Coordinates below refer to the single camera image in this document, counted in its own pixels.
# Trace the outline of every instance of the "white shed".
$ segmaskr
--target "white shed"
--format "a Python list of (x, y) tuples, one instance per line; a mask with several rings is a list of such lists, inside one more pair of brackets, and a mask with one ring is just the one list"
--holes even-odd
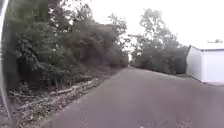
[(201, 46), (190, 46), (186, 61), (187, 75), (204, 83), (224, 84), (223, 43), (206, 43)]

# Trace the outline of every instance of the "vegetation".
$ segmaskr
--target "vegetation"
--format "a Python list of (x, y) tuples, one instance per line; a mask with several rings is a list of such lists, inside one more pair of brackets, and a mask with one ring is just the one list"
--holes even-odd
[(220, 39), (216, 39), (215, 41), (208, 41), (207, 43), (223, 43), (223, 41)]
[(64, 0), (11, 0), (4, 28), (4, 73), (9, 89), (27, 84), (40, 89), (85, 79), (89, 67), (128, 64), (119, 37), (126, 22), (92, 19), (88, 4), (66, 9)]
[(134, 37), (137, 68), (168, 74), (184, 73), (187, 47), (177, 41), (158, 11), (145, 10), (143, 35), (126, 37), (122, 18), (110, 15), (111, 24), (93, 20), (88, 4), (76, 0), (11, 0), (4, 28), (4, 74), (9, 89), (27, 84), (39, 89), (82, 81), (89, 69), (128, 65), (126, 44)]
[(133, 44), (132, 66), (168, 74), (185, 73), (187, 47), (177, 41), (177, 36), (163, 22), (161, 13), (145, 10), (140, 25), (145, 33), (134, 36), (137, 44)]

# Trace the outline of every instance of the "sky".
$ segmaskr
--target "sky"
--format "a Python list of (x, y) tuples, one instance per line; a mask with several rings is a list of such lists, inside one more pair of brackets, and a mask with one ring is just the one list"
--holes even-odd
[(184, 45), (224, 41), (224, 1), (222, 0), (92, 0), (93, 18), (109, 23), (114, 13), (127, 21), (128, 34), (143, 32), (139, 21), (144, 9), (162, 11), (162, 19)]

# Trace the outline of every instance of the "road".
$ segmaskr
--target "road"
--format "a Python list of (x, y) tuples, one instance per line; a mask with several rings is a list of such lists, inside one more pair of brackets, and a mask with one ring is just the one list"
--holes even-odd
[(42, 128), (224, 128), (224, 90), (128, 68)]

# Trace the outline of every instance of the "building wall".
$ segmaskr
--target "building wall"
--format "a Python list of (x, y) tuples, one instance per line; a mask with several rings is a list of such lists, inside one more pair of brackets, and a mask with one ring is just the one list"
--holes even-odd
[(202, 51), (195, 47), (191, 47), (187, 55), (187, 70), (186, 73), (200, 81), (203, 81), (202, 77)]
[(224, 83), (224, 51), (204, 51), (204, 81)]

